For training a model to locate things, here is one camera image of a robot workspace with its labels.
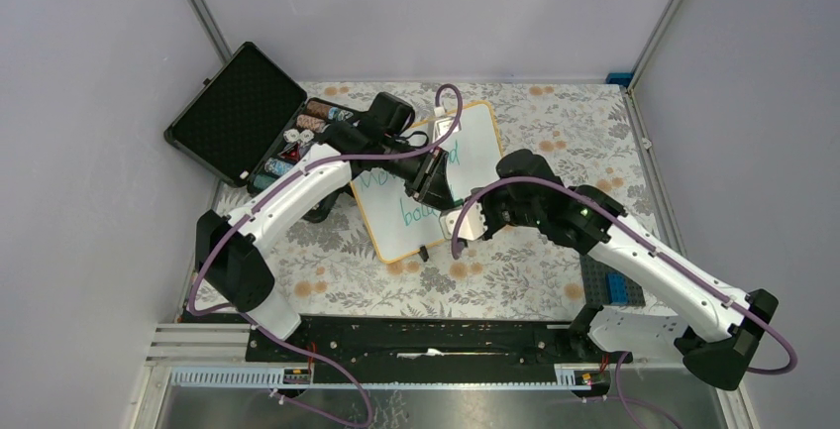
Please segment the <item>yellow framed whiteboard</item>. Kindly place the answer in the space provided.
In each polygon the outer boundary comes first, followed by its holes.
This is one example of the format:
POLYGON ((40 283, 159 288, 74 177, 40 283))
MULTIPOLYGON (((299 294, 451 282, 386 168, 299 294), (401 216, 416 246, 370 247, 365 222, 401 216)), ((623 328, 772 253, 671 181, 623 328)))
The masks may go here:
MULTIPOLYGON (((503 148, 493 108, 486 101, 465 106, 460 129, 443 143, 449 153, 448 183, 457 200, 497 180, 503 148)), ((363 220, 381 261, 390 264, 422 247, 445 241, 439 212, 407 196, 402 180, 381 168, 362 172, 351 182, 363 220)))

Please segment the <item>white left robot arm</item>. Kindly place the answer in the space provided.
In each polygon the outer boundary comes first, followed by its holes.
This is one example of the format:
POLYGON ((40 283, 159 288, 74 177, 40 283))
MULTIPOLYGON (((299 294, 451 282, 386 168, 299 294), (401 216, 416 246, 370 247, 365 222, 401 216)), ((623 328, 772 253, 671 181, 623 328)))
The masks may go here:
POLYGON ((198 316, 197 291, 207 281, 252 325, 269 336, 269 347, 293 361, 306 351, 307 335, 298 326, 300 314, 281 291, 267 264, 275 242, 328 196, 349 185, 362 172, 381 168, 402 180, 406 194, 438 211, 456 202, 447 180, 448 153, 442 145, 461 127, 464 101, 448 114, 435 102, 435 126, 442 136, 424 147, 400 138, 413 109, 388 93, 378 94, 365 112, 336 120, 315 137, 302 159, 247 204, 223 217, 202 215, 196 229, 197 276, 188 297, 188 311, 198 316))

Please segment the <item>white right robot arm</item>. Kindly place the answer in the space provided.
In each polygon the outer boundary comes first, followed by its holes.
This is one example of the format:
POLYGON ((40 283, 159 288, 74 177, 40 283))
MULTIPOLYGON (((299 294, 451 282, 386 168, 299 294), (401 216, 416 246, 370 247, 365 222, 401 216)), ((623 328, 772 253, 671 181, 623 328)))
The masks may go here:
POLYGON ((778 299, 763 288, 732 286, 688 261, 646 230, 615 199, 590 185, 565 187, 547 161, 515 151, 496 166, 500 186, 479 199, 485 237, 506 225, 535 228, 555 245, 613 268, 665 303, 673 315, 636 315, 598 304, 568 336, 570 352, 591 362, 604 351, 681 359, 701 381, 736 389, 778 299))

